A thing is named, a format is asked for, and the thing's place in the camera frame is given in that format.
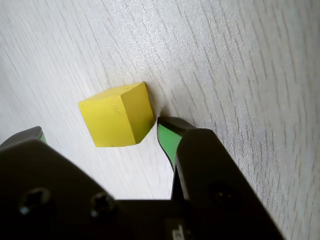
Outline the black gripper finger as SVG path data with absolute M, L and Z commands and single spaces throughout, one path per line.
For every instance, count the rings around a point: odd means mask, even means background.
M 128 240 L 113 198 L 40 139 L 34 127 L 0 146 L 3 240 Z
M 158 142 L 197 240 L 280 240 L 282 234 L 216 134 L 178 117 L 157 119 Z

